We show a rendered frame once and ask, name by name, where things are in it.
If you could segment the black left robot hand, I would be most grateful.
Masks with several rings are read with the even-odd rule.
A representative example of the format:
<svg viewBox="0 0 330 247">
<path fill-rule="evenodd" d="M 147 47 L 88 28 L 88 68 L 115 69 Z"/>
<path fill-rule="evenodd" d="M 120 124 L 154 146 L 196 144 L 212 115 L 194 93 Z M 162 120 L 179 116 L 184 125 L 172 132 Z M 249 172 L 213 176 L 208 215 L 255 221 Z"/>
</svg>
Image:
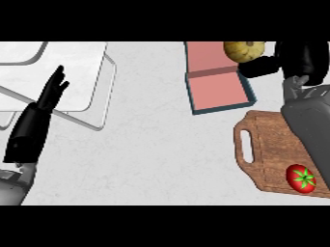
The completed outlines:
<svg viewBox="0 0 330 247">
<path fill-rule="evenodd" d="M 51 114 L 69 85 L 58 66 L 42 89 L 38 100 L 30 102 L 16 122 L 4 154 L 4 163 L 35 163 L 44 148 Z"/>
</svg>

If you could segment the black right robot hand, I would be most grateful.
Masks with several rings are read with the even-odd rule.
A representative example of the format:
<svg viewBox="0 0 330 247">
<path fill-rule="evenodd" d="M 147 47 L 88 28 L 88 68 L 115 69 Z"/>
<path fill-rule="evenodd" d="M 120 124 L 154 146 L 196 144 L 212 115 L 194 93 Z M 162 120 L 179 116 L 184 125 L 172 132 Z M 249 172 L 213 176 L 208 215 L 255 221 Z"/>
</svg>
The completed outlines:
<svg viewBox="0 0 330 247">
<path fill-rule="evenodd" d="M 306 86 L 323 83 L 330 66 L 327 41 L 278 41 L 271 56 L 261 56 L 237 66 L 246 78 L 255 78 L 283 71 L 283 78 L 306 75 Z"/>
</svg>

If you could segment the yellow squash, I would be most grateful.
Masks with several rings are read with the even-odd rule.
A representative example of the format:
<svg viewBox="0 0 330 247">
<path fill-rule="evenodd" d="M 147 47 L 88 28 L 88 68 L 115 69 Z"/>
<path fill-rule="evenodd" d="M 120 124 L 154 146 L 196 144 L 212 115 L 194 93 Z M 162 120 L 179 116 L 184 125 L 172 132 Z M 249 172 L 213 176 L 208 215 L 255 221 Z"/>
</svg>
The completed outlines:
<svg viewBox="0 0 330 247">
<path fill-rule="evenodd" d="M 262 56 L 265 43 L 262 41 L 225 41 L 224 52 L 236 63 L 246 63 Z"/>
</svg>

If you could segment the pink box with teal rim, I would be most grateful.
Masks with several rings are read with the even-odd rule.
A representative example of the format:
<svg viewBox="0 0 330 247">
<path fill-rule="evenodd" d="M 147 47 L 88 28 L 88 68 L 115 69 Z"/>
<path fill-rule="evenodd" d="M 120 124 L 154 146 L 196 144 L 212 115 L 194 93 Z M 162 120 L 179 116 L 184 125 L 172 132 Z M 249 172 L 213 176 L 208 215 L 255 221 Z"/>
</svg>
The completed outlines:
<svg viewBox="0 0 330 247">
<path fill-rule="evenodd" d="M 249 107 L 256 98 L 221 41 L 185 41 L 185 89 L 191 114 Z"/>
</svg>

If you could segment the brown wooden cutting board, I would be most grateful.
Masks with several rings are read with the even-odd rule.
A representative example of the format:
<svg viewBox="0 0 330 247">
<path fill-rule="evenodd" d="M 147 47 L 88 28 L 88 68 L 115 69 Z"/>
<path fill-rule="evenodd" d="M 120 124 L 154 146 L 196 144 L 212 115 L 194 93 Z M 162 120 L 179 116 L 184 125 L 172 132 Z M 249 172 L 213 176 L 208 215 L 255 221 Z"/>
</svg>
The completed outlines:
<svg viewBox="0 0 330 247">
<path fill-rule="evenodd" d="M 253 161 L 246 162 L 240 131 L 250 135 Z M 315 177 L 315 189 L 308 196 L 330 198 L 330 191 L 309 159 L 305 147 L 277 112 L 250 110 L 233 128 L 236 163 L 261 191 L 303 196 L 289 185 L 286 170 L 303 165 Z"/>
</svg>

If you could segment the large white tray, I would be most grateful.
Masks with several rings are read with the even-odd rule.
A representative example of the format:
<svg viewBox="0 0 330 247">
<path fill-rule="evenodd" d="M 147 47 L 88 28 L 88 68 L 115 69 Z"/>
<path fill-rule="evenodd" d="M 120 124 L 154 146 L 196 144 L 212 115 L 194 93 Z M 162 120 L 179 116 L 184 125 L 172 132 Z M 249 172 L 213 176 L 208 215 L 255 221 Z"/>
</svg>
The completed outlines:
<svg viewBox="0 0 330 247">
<path fill-rule="evenodd" d="M 60 111 L 84 111 L 91 102 L 98 81 L 104 41 L 47 41 L 39 60 L 26 66 L 0 66 L 0 86 L 36 99 L 45 82 L 63 66 L 69 86 L 57 106 Z"/>
</svg>

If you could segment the small white tray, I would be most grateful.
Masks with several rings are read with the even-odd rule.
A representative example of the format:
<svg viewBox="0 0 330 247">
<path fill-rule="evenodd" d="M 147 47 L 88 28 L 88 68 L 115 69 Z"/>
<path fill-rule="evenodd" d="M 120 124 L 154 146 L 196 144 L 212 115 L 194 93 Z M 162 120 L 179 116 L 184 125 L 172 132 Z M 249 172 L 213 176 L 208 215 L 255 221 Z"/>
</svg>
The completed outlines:
<svg viewBox="0 0 330 247">
<path fill-rule="evenodd" d="M 45 41 L 0 41 L 0 66 L 33 64 L 44 53 Z"/>
</svg>

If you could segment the red tomato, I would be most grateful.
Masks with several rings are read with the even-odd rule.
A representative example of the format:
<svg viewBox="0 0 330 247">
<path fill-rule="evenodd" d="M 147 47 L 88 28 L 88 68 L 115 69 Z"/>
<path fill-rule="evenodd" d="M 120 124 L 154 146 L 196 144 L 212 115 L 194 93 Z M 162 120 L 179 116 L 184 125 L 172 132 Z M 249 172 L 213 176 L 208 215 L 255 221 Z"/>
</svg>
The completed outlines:
<svg viewBox="0 0 330 247">
<path fill-rule="evenodd" d="M 292 189 L 308 194 L 315 189 L 315 176 L 309 169 L 299 164 L 293 164 L 286 169 L 286 181 Z"/>
</svg>

